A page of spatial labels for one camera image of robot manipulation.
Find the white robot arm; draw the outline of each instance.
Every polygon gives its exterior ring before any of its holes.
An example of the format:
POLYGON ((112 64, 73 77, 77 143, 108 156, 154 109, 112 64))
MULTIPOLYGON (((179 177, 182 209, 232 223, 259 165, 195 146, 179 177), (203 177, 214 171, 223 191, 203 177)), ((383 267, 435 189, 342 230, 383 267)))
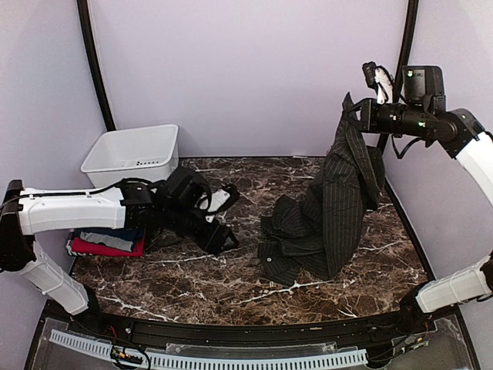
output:
MULTIPOLYGON (((418 140, 426 147, 438 141, 448 155, 472 176, 493 206, 493 141, 491 134, 466 109, 445 110, 444 84, 437 66, 405 66, 405 103, 393 103, 392 81, 383 67, 374 62, 365 63, 363 71, 368 87, 377 91, 377 99, 363 99, 343 112, 361 132, 393 135, 392 143, 398 158, 402 158, 418 140), (360 119, 355 113, 360 111, 360 119), (416 136, 402 153, 397 151, 394 136, 416 136)), ((419 321, 452 304, 492 296, 493 260, 491 255, 464 270, 440 280, 430 281, 413 289, 401 301, 402 328, 412 329, 412 321, 419 321)))
POLYGON ((234 185, 211 193, 200 175, 180 167, 167 181, 126 179, 97 190, 24 189, 20 180, 13 180, 1 205, 0 269, 27 278, 72 316, 83 318, 88 311, 97 315, 91 289, 68 276, 35 234, 83 227, 163 227, 218 254, 236 247, 238 240, 213 215, 230 207, 238 195, 234 185))

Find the black frame pole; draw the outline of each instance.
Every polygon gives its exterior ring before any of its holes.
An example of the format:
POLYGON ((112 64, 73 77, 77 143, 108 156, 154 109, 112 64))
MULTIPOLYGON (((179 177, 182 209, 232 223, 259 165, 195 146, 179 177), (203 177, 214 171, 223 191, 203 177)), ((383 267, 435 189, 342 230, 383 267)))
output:
POLYGON ((87 60, 89 62, 89 68, 91 69, 92 82, 94 83, 94 89, 96 90, 99 108, 101 109, 102 118, 105 121, 106 130, 115 131, 115 122, 113 121, 111 109, 109 108, 108 96, 106 95, 105 85, 102 81, 101 69, 99 68, 98 55, 96 53, 96 45, 94 44, 91 16, 89 14, 89 5, 87 1, 88 0, 77 0, 82 37, 84 38, 87 60))
MULTIPOLYGON (((416 18, 418 17, 419 0, 409 0, 407 4, 406 24, 404 26, 404 34, 402 35, 401 52, 397 62, 397 70, 394 77, 394 102, 398 102, 402 90, 402 67, 409 63, 409 55, 411 54, 411 46, 414 37, 414 28, 416 27, 416 18)), ((382 133, 378 138, 377 147, 383 153, 387 146, 388 134, 382 133)))

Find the black joint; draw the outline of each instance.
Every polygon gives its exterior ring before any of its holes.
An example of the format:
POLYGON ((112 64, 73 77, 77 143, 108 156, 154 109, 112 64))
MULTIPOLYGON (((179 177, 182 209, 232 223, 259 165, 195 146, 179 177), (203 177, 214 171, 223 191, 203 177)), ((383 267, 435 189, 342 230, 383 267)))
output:
POLYGON ((32 244, 33 236, 22 234, 18 218, 18 199, 23 190, 21 180, 13 180, 8 185, 0 213, 0 269, 20 271, 30 261, 36 261, 32 244))
POLYGON ((213 220, 208 229, 199 242, 199 247, 208 254, 218 255, 235 249, 240 244, 231 229, 219 224, 217 220, 213 220))
POLYGON ((486 284, 488 284, 488 288, 493 291, 493 252, 491 252, 488 262, 483 264, 479 270, 485 274, 486 284))
POLYGON ((96 293, 85 284, 84 288, 87 291, 87 297, 89 299, 88 308, 84 312, 73 316, 74 321, 80 323, 84 328, 88 328, 90 331, 103 334, 106 331, 107 324, 102 315, 96 293))
POLYGON ((375 69, 377 69, 377 64, 375 62, 368 62, 363 64, 363 74, 366 80, 367 86, 370 89, 377 89, 377 83, 375 82, 375 69))
POLYGON ((416 297, 419 291, 424 287, 427 282, 421 283, 415 286, 409 293, 407 293, 400 302, 399 321, 397 322, 398 331, 409 334, 414 329, 422 325, 426 321, 427 316, 419 307, 416 297))
POLYGON ((451 158, 455 158, 472 140, 477 140, 478 135, 485 131, 476 117, 466 109, 455 109, 441 114, 438 118, 455 127, 456 135, 453 140, 438 139, 451 158))

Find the dark folded cloth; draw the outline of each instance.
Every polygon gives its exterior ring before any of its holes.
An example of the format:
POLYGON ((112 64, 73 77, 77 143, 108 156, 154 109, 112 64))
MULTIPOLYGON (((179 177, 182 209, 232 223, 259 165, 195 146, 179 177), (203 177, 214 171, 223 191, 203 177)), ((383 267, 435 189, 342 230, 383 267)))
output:
MULTIPOLYGON (((352 105, 347 94, 343 109, 352 105)), ((282 196, 272 217, 261 219, 271 240, 259 246, 267 276, 292 285, 302 265, 320 278, 333 278, 356 250, 363 216, 367 209, 377 209, 384 181, 381 151, 366 147, 356 127, 341 119, 334 144, 303 201, 282 196)))

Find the red wire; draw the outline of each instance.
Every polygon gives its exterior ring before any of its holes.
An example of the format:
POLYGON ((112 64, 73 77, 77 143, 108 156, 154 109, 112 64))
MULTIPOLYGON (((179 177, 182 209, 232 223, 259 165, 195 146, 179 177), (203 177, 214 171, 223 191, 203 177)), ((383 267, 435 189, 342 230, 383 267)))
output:
POLYGON ((112 331, 113 336, 116 338, 116 330, 113 326, 110 326, 109 329, 112 331))

